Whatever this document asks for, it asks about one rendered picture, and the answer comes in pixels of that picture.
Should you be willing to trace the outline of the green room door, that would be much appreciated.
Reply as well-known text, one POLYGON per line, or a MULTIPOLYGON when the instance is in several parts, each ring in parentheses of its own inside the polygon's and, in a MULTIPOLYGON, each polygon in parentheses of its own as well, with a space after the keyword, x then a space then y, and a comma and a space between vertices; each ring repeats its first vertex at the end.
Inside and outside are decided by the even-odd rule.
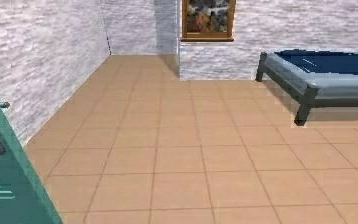
POLYGON ((0 108, 0 224, 63 224, 3 108, 0 108))

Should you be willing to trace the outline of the blue bed with grey frame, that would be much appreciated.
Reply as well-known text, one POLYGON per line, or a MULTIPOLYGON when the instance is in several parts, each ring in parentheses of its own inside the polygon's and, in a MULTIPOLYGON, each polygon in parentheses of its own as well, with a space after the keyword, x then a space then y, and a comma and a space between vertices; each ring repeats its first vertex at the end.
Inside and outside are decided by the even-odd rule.
POLYGON ((268 75, 299 103, 294 123, 313 108, 358 107, 358 52, 283 50, 260 54, 255 80, 268 75))

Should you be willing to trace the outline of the wooden framed picture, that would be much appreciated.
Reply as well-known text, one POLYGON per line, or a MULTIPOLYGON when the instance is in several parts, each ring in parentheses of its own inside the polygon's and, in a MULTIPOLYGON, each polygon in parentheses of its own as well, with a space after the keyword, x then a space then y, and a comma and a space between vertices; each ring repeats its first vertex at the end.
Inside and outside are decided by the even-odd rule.
POLYGON ((182 0, 182 42, 233 42, 236 0, 182 0))

